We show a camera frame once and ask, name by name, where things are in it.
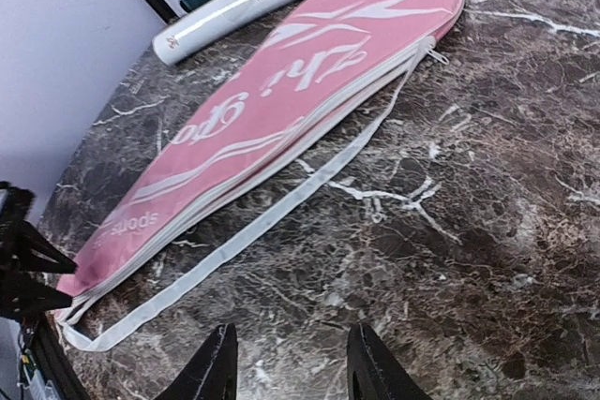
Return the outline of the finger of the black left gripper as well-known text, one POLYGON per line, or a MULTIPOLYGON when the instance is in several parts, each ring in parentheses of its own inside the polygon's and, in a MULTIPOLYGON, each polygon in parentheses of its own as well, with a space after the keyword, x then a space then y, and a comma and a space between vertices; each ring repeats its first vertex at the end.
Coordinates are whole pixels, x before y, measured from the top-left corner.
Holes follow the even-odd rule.
POLYGON ((28 189, 1 183, 1 269, 73 274, 77 264, 27 220, 34 199, 35 195, 28 189))
POLYGON ((72 297, 46 286, 28 274, 1 273, 1 316, 26 319, 72 305, 72 297))

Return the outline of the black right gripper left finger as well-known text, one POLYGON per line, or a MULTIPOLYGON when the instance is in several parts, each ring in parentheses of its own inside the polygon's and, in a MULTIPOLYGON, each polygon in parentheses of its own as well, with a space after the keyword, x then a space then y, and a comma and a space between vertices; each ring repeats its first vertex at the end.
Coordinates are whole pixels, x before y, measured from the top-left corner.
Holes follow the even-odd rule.
POLYGON ((219 324, 157 400, 234 400, 237 363, 235 325, 219 324))

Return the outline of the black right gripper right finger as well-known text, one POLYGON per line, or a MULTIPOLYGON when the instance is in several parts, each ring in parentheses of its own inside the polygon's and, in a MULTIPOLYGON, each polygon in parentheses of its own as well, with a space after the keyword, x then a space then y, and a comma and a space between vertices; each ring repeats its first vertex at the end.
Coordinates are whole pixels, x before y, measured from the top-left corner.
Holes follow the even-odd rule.
POLYGON ((420 388, 365 323, 351 326, 347 342, 350 399, 419 399, 420 388))

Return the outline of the pink racket bag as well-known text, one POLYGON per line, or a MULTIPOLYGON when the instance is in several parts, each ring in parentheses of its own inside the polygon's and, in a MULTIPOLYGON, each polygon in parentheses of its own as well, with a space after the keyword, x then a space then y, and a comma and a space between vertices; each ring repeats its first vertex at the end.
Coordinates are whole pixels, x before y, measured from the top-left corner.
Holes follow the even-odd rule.
POLYGON ((76 255, 55 319, 71 346, 109 350, 176 303, 336 176, 380 126, 350 144, 188 273, 96 338, 76 329, 99 299, 183 231, 303 154, 385 85, 435 54, 464 0, 306 0, 172 138, 76 255))

